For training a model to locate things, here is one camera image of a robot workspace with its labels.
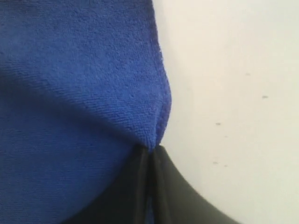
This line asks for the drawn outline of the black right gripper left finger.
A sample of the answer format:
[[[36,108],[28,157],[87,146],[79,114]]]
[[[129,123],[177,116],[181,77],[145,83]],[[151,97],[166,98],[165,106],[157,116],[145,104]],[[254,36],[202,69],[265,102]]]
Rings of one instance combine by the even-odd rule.
[[[112,184],[64,224],[143,224],[146,218],[148,150],[134,147]]]

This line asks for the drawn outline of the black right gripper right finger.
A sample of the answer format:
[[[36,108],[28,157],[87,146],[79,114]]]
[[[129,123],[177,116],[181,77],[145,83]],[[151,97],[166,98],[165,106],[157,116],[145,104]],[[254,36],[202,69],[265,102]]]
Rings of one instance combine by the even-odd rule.
[[[166,150],[156,147],[150,156],[151,198],[155,224],[236,224],[181,175]]]

